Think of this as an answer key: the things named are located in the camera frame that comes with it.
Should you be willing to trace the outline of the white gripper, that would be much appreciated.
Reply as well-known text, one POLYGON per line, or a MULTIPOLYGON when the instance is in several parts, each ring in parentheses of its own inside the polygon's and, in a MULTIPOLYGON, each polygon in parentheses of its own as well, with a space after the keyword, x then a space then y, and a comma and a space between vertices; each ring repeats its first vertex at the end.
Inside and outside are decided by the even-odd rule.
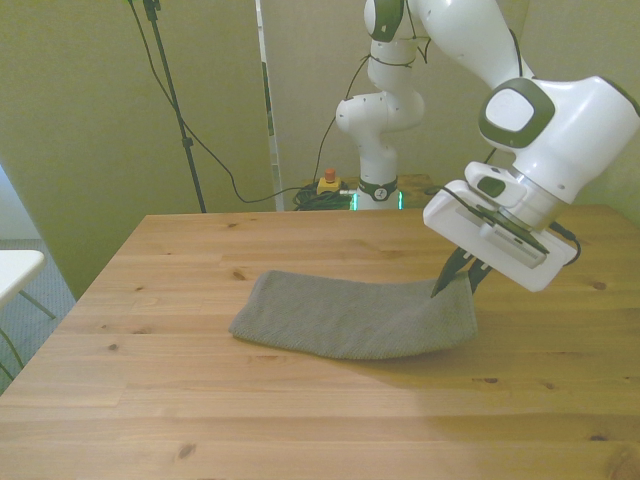
POLYGON ((460 247, 445 262, 432 298, 466 265, 466 255, 477 258, 468 270, 473 293, 492 268, 532 292, 540 291, 576 255, 576 249, 556 235, 511 221, 463 180, 442 187, 425 207, 423 220, 460 247))

